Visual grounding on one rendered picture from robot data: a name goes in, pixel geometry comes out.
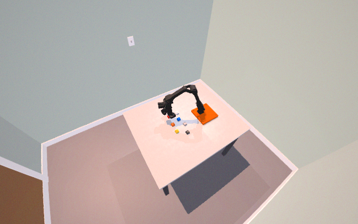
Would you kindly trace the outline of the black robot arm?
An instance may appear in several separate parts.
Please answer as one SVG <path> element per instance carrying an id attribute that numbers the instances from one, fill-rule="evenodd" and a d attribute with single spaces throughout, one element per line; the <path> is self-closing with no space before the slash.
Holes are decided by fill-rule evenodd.
<path id="1" fill-rule="evenodd" d="M 188 89 L 190 88 L 190 90 Z M 168 94 L 165 96 L 165 98 L 163 99 L 163 102 L 158 102 L 158 109 L 163 108 L 161 110 L 161 113 L 163 115 L 166 115 L 166 113 L 169 113 L 168 110 L 166 108 L 171 108 L 172 104 L 173 104 L 173 100 L 178 97 L 179 95 L 181 95 L 182 93 L 187 92 L 187 93 L 192 93 L 196 99 L 196 105 L 197 105 L 197 112 L 201 115 L 204 113 L 205 111 L 205 107 L 203 105 L 203 103 L 200 101 L 199 96 L 198 96 L 198 90 L 196 88 L 195 85 L 184 85 L 182 86 L 182 88 L 180 88 L 179 90 L 175 91 L 172 94 Z M 166 106 L 166 108 L 165 108 Z"/>

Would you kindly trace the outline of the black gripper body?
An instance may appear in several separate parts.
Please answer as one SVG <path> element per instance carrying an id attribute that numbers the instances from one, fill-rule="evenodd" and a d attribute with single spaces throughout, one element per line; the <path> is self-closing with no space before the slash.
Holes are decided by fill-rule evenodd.
<path id="1" fill-rule="evenodd" d="M 166 108 L 166 106 L 165 106 L 165 108 Z M 175 113 L 173 113 L 172 111 L 172 108 L 173 107 L 171 107 L 171 108 L 166 108 L 167 110 L 168 110 L 168 112 L 169 112 L 169 117 L 172 119 L 172 118 L 174 118 L 174 117 L 176 117 L 176 115 L 175 115 Z"/>

